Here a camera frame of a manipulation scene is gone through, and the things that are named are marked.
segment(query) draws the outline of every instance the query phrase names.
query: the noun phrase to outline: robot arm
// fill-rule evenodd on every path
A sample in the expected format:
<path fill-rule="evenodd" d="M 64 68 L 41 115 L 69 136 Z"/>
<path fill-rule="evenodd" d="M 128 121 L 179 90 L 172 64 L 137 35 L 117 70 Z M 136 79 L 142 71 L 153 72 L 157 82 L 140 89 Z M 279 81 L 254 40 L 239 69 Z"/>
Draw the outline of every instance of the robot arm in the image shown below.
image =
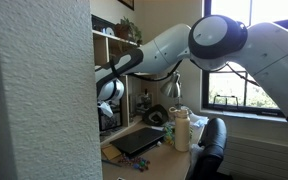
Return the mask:
<path fill-rule="evenodd" d="M 97 69 L 98 99 L 118 97 L 112 94 L 116 93 L 113 82 L 119 75 L 159 73 L 186 58 L 207 71 L 219 70 L 229 61 L 240 64 L 288 121 L 288 32 L 272 23 L 246 28 L 224 16 L 204 17 L 192 28 L 183 24 L 174 26 L 148 44 Z"/>

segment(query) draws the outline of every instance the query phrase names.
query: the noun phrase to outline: desk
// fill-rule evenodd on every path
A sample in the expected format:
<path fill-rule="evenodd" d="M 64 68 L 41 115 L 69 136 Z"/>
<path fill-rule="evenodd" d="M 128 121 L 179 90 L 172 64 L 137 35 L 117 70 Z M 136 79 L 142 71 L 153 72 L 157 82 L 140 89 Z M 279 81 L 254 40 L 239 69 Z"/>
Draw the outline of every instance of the desk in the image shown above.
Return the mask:
<path fill-rule="evenodd" d="M 130 127 L 125 132 L 112 138 L 116 139 L 143 127 L 148 127 L 144 122 L 139 122 Z M 202 134 L 203 128 L 194 128 L 192 142 L 197 143 Z M 116 180 L 118 177 L 126 180 L 181 180 L 185 179 L 190 166 L 190 153 L 177 151 L 173 146 L 163 143 L 160 147 L 155 147 L 140 155 L 151 163 L 149 170 L 140 172 L 133 167 L 117 167 L 107 163 L 102 163 L 103 179 Z M 121 157 L 117 157 L 112 162 L 117 162 Z"/>

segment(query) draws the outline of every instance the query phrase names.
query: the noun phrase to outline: laptop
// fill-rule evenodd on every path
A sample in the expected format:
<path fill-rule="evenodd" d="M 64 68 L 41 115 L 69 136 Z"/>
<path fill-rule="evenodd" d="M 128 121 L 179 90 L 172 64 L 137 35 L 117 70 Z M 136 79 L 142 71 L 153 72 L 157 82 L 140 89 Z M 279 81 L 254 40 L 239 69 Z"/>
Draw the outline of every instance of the laptop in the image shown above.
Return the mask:
<path fill-rule="evenodd" d="M 142 128 L 116 140 L 111 141 L 117 149 L 129 158 L 138 156 L 162 141 L 165 132 L 149 127 Z"/>

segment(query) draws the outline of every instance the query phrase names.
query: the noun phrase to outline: cable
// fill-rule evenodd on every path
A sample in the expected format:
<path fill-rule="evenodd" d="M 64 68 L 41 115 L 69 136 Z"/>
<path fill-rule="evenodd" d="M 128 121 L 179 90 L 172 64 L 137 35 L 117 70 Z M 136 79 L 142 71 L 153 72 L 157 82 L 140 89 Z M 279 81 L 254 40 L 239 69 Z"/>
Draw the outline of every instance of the cable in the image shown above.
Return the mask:
<path fill-rule="evenodd" d="M 247 82 L 249 82 L 249 83 L 251 83 L 251 84 L 253 84 L 253 85 L 255 85 L 255 86 L 260 86 L 259 84 L 257 84 L 257 82 L 255 82 L 255 81 L 252 81 L 252 80 L 249 80 L 249 79 L 247 79 L 246 77 L 244 77 L 244 76 L 242 76 L 242 75 L 240 75 L 238 72 L 236 72 L 228 63 L 226 64 L 226 66 L 227 67 L 229 67 L 230 69 L 231 69 L 231 71 L 233 71 L 236 75 L 238 75 L 241 79 L 244 79 L 244 80 L 246 80 Z"/>
<path fill-rule="evenodd" d="M 178 68 L 178 66 L 182 63 L 182 60 L 180 60 L 178 63 L 176 63 L 176 65 L 173 67 L 173 69 L 167 73 L 166 76 L 162 77 L 162 78 L 158 78 L 158 79 L 152 79 L 152 78 L 147 78 L 147 77 L 143 77 L 143 76 L 140 76 L 140 75 L 137 75 L 135 73 L 130 73 L 130 74 L 127 74 L 127 75 L 130 75 L 130 76 L 133 76 L 133 77 L 136 77 L 136 78 L 139 78 L 141 80 L 145 80 L 145 81 L 151 81 L 151 82 L 157 82 L 157 81 L 162 81 L 164 79 L 167 79 L 169 78 L 173 72 Z"/>

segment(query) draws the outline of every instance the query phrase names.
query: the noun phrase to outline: black chair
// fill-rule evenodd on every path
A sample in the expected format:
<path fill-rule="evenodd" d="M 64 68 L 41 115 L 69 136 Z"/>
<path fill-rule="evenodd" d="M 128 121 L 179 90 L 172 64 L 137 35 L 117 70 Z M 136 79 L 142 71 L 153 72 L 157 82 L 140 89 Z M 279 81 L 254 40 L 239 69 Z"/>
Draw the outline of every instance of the black chair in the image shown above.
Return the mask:
<path fill-rule="evenodd" d="M 227 131 L 225 123 L 220 118 L 211 119 L 206 125 L 200 147 L 195 151 L 196 161 L 191 162 L 187 180 L 213 180 L 217 169 L 224 159 Z"/>

